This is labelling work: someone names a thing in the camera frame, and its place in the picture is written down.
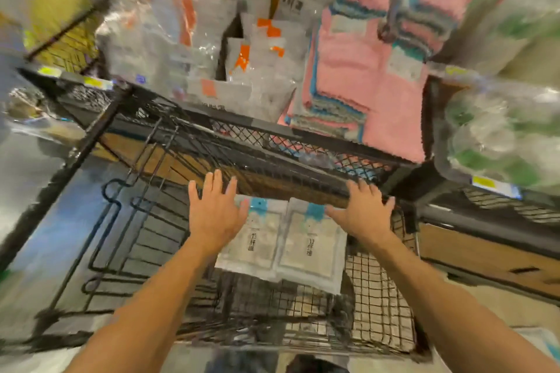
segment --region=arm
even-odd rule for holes
[[[249,203],[237,209],[237,180],[222,194],[222,173],[208,173],[202,199],[189,183],[190,236],[181,249],[98,330],[66,373],[158,372],[175,341],[190,293],[209,261],[241,230]]]
[[[362,180],[348,182],[346,210],[327,208],[348,234],[377,258],[408,301],[444,362],[454,373],[556,372],[556,363],[511,330],[459,286],[414,255],[390,230],[394,198]]]

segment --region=hand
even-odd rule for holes
[[[395,198],[391,197],[385,205],[382,193],[362,179],[359,185],[348,180],[346,186],[350,191],[350,201],[345,210],[327,206],[325,213],[331,217],[346,233],[354,236],[362,244],[379,244],[395,237],[391,231],[391,213],[395,207]]]
[[[190,241],[197,245],[202,255],[215,256],[242,229],[249,213],[249,200],[237,208],[234,203],[237,179],[234,177],[222,193],[222,172],[207,173],[202,188],[202,199],[198,198],[197,184],[189,182]]]

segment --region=shopping cart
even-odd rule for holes
[[[355,143],[215,109],[182,108],[128,83],[99,90],[84,76],[45,76],[40,69],[29,64],[20,73],[52,100],[58,115],[80,124],[86,137],[12,235],[21,243],[33,232],[88,156],[106,157],[122,167],[113,169],[118,172],[101,187],[99,197],[106,204],[98,220],[84,225],[91,228],[86,242],[49,308],[38,314],[33,336],[20,343],[27,351],[86,342],[92,330],[61,332],[64,328],[57,326],[74,317],[112,313],[180,248],[189,236],[186,185],[190,180],[202,185],[206,172],[220,168],[225,180],[237,177],[243,194],[342,207],[348,178],[363,177],[387,190],[415,167]],[[134,142],[133,153],[118,138]],[[314,157],[303,160],[301,153]],[[413,207],[402,201],[391,225],[417,253]],[[429,360],[424,333],[386,271],[356,242],[346,252],[344,280],[352,286],[340,296],[209,267],[186,310],[178,341]],[[84,265],[90,274],[83,279],[83,304],[68,310],[60,302],[68,284],[82,279],[76,271]]]

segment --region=finger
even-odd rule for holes
[[[242,229],[243,224],[247,221],[247,216],[249,215],[249,199],[242,200],[239,205],[239,213],[237,214],[237,222],[235,227],[235,234],[239,233]]]
[[[212,185],[212,193],[222,194],[222,171],[214,171],[214,184]]]
[[[370,189],[369,189],[369,187],[368,187],[367,185],[368,185],[368,184],[366,183],[366,180],[364,180],[364,179],[359,179],[359,180],[358,180],[358,186],[360,187],[360,192],[362,192],[362,193],[364,193],[364,192],[369,193],[369,192],[370,192]]]
[[[214,180],[214,175],[212,173],[206,173],[204,178],[204,186],[202,186],[202,197],[206,198],[212,193],[212,182]]]
[[[233,176],[227,186],[226,195],[228,198],[233,200],[235,198],[236,193],[237,193],[237,178]]]
[[[346,215],[346,210],[337,210],[332,205],[327,205],[325,207],[325,214],[332,218],[336,224],[342,227],[342,223],[344,222],[344,218]]]
[[[390,210],[390,212],[392,212],[395,209],[395,197],[391,196],[387,203],[385,204],[385,208],[388,208]]]
[[[197,192],[197,182],[194,180],[189,181],[189,201],[191,205],[200,201]]]
[[[355,195],[356,193],[358,193],[360,191],[360,188],[358,187],[358,185],[353,182],[352,180],[348,180],[346,182],[346,187],[348,188],[348,191],[350,192],[350,197],[352,197],[352,195]]]
[[[371,194],[372,194],[373,196],[381,196],[381,195],[382,195],[382,192],[381,192],[381,191],[379,190],[379,188],[378,188],[377,186],[375,186],[374,184],[371,184],[371,185],[370,185],[370,191],[371,191]]]

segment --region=forearm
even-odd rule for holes
[[[189,295],[207,259],[183,247],[97,331],[67,372],[158,372],[171,348]]]
[[[557,372],[556,364],[394,236],[367,242],[454,373]]]

